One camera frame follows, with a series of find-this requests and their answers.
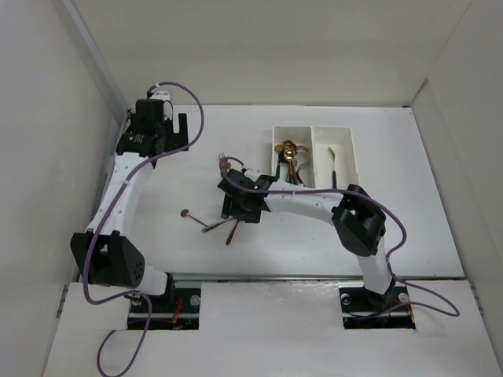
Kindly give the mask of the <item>copper fork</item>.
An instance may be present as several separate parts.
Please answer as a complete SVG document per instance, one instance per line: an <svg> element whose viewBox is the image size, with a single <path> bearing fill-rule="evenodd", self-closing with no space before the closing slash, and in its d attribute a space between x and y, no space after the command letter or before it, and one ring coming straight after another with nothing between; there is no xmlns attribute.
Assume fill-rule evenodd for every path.
<svg viewBox="0 0 503 377"><path fill-rule="evenodd" d="M240 220L236 220L236 223L234 224L233 228L231 229L231 231L226 239L226 246L229 246L232 243L233 237L235 235L235 232L236 232L239 224L240 224Z"/></svg>
<svg viewBox="0 0 503 377"><path fill-rule="evenodd" d="M226 175L230 169L229 162L224 153L218 155L218 168L223 175Z"/></svg>

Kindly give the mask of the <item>silver spoon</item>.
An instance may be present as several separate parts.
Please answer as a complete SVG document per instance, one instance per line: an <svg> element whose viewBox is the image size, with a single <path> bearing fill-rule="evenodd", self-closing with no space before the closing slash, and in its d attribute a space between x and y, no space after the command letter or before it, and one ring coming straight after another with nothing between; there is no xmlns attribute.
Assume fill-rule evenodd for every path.
<svg viewBox="0 0 503 377"><path fill-rule="evenodd" d="M231 222L231 221L233 221L233 219L232 219L232 218L228 218L228 219L226 219L226 220L220 221L220 222L218 222L218 223L215 223L215 224L213 224L213 225L209 225L209 226L207 226L207 227L203 228L203 229L201 230L201 232L203 232L203 233L205 233L205 232L210 232L211 230L216 229L216 228L218 228L219 226L224 225L224 224L226 224L226 223L228 223L228 222Z"/></svg>

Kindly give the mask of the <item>gold spoon green handle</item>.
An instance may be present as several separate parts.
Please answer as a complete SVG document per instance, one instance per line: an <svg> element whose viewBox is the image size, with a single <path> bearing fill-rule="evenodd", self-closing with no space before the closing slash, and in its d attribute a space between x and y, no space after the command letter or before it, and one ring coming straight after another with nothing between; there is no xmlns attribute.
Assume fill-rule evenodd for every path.
<svg viewBox="0 0 503 377"><path fill-rule="evenodd" d="M276 170L275 170L275 177L278 179L281 177L281 164L282 164L281 157L278 154L277 155L277 165L276 165Z"/></svg>

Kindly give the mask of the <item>small copper teaspoon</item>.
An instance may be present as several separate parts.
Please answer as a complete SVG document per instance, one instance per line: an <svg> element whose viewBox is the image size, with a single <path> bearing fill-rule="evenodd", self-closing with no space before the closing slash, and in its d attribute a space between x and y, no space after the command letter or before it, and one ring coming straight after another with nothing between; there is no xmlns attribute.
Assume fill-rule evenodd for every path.
<svg viewBox="0 0 503 377"><path fill-rule="evenodd" d="M202 225L203 227L208 227L208 224L206 224L205 222L201 221L200 219L194 217L193 214L188 209L181 210L180 216L182 218L190 218L190 219L194 220L195 222L197 222L198 224Z"/></svg>

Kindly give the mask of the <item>copper round spoon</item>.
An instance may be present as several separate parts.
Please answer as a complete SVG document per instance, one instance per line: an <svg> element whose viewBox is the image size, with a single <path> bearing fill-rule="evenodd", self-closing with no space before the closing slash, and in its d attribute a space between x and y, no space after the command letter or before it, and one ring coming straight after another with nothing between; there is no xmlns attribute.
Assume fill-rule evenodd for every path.
<svg viewBox="0 0 503 377"><path fill-rule="evenodd" d="M288 164L288 176L287 182L293 185L299 184L299 180L297 178L297 173L294 169L294 158L296 156L296 145L291 141L285 141L283 143L284 150L283 156Z"/></svg>

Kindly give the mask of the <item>gold fork green handle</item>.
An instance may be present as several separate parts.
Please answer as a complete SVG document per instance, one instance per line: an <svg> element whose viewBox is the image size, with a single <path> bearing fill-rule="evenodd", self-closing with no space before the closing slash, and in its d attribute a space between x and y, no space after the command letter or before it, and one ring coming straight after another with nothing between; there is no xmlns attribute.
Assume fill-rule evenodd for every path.
<svg viewBox="0 0 503 377"><path fill-rule="evenodd" d="M332 158L332 187L334 189L338 188L337 172L336 172L336 153L334 149L329 145L327 150Z"/></svg>

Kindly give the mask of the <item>black ladle spoon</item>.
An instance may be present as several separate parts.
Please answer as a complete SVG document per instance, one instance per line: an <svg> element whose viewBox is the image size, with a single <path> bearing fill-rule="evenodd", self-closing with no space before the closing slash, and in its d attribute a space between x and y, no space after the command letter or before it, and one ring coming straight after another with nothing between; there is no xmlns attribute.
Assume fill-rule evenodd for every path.
<svg viewBox="0 0 503 377"><path fill-rule="evenodd" d="M287 161L285 160L285 158L284 158L284 156L283 156L283 152L280 152L280 153L278 153L278 154L279 154L279 155L280 155L280 157L281 157L281 161L282 161L282 164L281 164L281 165L285 165L285 166L286 166L286 172L285 172L284 179L285 179L285 181L287 182L287 176L288 176L288 164L287 164ZM299 184L297 184L297 185L304 185L303 180L302 180L302 178L301 178L301 177L300 177L300 175L299 175L299 172L297 173L297 178L298 178L298 180L299 180Z"/></svg>

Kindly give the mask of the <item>white ceramic spoon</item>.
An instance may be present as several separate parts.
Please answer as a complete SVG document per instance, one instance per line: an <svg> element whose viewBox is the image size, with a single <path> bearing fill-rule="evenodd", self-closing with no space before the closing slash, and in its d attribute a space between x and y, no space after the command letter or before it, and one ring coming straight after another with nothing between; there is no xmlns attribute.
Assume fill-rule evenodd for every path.
<svg viewBox="0 0 503 377"><path fill-rule="evenodd" d="M295 172L298 173L300 167L303 164L308 163L310 160L310 152L307 147L303 145L299 145L296 149L296 156L294 158L294 169Z"/></svg>

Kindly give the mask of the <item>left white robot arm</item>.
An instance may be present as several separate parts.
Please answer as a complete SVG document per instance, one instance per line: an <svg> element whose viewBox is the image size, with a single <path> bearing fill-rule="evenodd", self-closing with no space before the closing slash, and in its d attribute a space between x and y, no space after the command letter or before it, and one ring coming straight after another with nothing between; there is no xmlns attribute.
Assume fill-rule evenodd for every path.
<svg viewBox="0 0 503 377"><path fill-rule="evenodd" d="M129 236L142 189L156 166L152 158L189 143L186 115L179 115L178 130L173 117L167 92L136 102L117 143L112 176L99 208L86 231L74 233L70 243L79 272L89 284L141 291L161 312L175 304L172 278L147 265Z"/></svg>

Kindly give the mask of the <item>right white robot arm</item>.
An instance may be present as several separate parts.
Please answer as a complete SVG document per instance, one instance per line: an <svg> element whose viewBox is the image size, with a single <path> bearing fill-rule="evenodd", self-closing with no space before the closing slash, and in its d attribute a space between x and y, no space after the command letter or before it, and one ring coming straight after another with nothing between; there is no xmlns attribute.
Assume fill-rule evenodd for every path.
<svg viewBox="0 0 503 377"><path fill-rule="evenodd" d="M382 244L386 216L360 186L307 188L253 169L230 169L218 188L229 200L229 215L248 223L260 222L263 212L285 212L332 225L344 249L357 257L365 303L383 309L391 302L392 277Z"/></svg>

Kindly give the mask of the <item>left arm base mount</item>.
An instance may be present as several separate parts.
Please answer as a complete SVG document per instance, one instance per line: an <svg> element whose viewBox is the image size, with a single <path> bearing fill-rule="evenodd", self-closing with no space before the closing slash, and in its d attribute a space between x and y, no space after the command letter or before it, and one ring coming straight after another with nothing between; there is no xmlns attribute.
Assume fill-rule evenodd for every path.
<svg viewBox="0 0 503 377"><path fill-rule="evenodd" d="M174 280L166 294L150 296L152 313L149 330L198 330L202 299L201 284L195 280ZM142 330L147 322L147 302L140 295L130 295L129 299L127 329Z"/></svg>

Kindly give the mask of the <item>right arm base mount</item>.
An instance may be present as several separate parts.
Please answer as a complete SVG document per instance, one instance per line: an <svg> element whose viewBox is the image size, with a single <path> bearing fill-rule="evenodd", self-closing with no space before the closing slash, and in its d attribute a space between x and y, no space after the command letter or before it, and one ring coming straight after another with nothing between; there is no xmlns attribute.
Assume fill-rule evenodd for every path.
<svg viewBox="0 0 503 377"><path fill-rule="evenodd" d="M378 295L361 282L350 282L340 284L339 293L345 330L416 329L409 293L403 284Z"/></svg>

